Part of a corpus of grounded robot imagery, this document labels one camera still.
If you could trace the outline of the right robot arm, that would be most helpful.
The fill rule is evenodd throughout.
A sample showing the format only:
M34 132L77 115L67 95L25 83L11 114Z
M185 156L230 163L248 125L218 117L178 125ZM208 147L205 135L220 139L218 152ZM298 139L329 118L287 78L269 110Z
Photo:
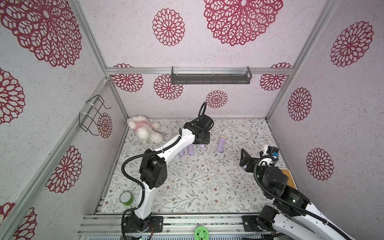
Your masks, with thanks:
M263 195L273 200L253 216L244 216L247 232L272 232L274 239L288 236L294 240L350 240L352 237L337 227L299 190L289 186L289 177L276 166L279 149L265 146L258 158L241 149L240 167L253 174Z

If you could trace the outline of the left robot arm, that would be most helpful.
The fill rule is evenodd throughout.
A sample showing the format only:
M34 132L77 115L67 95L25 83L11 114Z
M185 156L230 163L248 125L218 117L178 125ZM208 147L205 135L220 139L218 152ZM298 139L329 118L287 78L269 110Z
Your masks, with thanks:
M214 121L205 114L206 108L207 102L203 102L198 117L185 123L179 129L179 133L162 147L156 150L148 149L143 154L130 157L122 163L121 172L124 177L141 187L138 205L125 210L122 214L121 232L124 240L127 239L126 230L130 228L144 232L151 226L152 232L155 231L155 227L150 223L152 205L159 188L168 177L168 164L186 147L206 145L210 141L210 130L214 126ZM126 165L136 159L142 160L139 167L139 179L126 172Z

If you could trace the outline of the white plush toy pink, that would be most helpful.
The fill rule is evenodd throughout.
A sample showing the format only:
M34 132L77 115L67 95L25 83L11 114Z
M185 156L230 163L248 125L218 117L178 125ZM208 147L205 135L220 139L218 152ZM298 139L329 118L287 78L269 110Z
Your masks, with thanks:
M163 136L157 132L160 127L158 122L150 122L144 116L135 116L127 120L127 125L143 142L150 140L153 143L159 144L163 141Z

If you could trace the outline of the green round disc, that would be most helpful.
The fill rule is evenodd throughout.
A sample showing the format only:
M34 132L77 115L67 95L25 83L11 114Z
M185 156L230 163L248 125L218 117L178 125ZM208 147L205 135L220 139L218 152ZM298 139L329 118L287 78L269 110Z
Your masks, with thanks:
M209 240L209 238L210 238L210 233L206 227L198 226L195 229L195 232L194 232L194 239L195 240Z

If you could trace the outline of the green tape roll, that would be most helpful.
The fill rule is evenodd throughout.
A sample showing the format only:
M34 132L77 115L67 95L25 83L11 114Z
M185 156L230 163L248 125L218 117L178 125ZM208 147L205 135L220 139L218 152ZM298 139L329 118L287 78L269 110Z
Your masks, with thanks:
M126 191L126 192L123 192L120 197L119 197L119 201L124 205L124 206L129 206L131 205L133 202L134 202L134 195L129 192L129 191Z

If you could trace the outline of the black wall shelf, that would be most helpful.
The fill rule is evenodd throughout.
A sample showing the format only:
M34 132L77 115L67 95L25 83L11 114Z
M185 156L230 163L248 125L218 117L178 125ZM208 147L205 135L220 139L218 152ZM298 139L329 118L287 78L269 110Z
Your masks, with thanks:
M207 73L180 72L175 67L171 70L171 81L173 85L248 85L251 83L253 74L249 67L238 73L215 73L209 70Z

